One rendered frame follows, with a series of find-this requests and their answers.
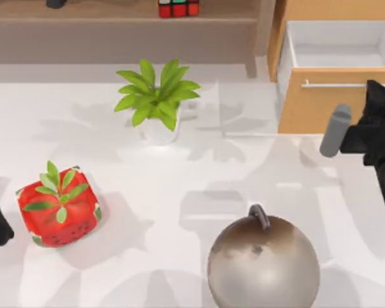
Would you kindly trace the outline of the pale grey rounded box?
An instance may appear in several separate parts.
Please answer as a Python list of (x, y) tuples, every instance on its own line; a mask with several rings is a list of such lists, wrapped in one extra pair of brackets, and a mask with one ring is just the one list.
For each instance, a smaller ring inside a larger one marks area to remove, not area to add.
[(339, 104), (333, 111), (320, 145), (320, 153), (327, 158), (338, 154), (343, 139), (352, 122), (351, 109)]

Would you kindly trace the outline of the pale wooden drawer front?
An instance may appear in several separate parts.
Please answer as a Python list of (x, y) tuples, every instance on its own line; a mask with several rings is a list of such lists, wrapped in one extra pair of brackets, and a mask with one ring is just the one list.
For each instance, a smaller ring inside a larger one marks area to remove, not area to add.
[(385, 86), (384, 68), (287, 68), (280, 69), (277, 81), (283, 98), (278, 131), (280, 133), (323, 133), (332, 112), (339, 104), (351, 109), (356, 123), (365, 106), (366, 88), (304, 89), (311, 83), (365, 83), (376, 80)]

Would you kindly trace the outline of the pulled-out drawer white inside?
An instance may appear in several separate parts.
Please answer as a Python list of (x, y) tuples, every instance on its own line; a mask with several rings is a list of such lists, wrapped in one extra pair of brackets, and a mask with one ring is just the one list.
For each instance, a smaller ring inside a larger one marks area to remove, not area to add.
[(289, 21), (278, 70), (385, 67), (385, 21)]

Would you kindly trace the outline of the wooden cupboard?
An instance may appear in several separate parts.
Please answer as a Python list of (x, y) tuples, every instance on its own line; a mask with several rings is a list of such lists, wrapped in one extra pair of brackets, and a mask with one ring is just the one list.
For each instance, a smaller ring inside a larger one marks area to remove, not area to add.
[(270, 81), (277, 80), (287, 21), (385, 21), (385, 0), (276, 0), (267, 48)]

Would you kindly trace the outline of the green plant in white pot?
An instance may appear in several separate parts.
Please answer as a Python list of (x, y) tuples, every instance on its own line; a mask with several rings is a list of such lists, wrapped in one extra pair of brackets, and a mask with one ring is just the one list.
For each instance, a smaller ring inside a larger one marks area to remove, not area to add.
[(184, 78), (188, 66), (178, 59), (166, 63), (159, 76), (152, 63), (139, 61), (139, 72), (119, 70), (116, 74), (128, 83), (118, 90), (122, 98), (114, 112), (131, 110), (130, 124), (142, 138), (155, 146), (165, 146), (178, 137), (182, 103), (200, 97), (201, 85)]

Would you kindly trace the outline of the multicoloured puzzle cube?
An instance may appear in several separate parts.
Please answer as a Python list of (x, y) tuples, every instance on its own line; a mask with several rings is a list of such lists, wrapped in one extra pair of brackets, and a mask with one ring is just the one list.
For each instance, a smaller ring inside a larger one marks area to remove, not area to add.
[(197, 16), (200, 12), (200, 0), (157, 0), (160, 18), (181, 18)]

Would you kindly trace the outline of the wooden open shelf unit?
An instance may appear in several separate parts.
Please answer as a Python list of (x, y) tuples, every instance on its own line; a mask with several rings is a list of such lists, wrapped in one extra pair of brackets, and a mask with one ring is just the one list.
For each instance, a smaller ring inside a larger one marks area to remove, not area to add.
[(242, 64), (257, 73), (276, 0), (200, 0), (195, 17), (162, 19), (157, 0), (0, 0), (0, 82), (89, 80), (91, 67)]

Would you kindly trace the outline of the red strawberry cube plant pot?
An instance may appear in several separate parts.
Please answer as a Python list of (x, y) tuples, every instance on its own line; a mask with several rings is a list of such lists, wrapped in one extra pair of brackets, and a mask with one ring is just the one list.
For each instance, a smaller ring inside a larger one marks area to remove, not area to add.
[(33, 242), (59, 248), (91, 233), (103, 213), (85, 174), (78, 166), (59, 171), (47, 161), (39, 180), (16, 192), (22, 218)]

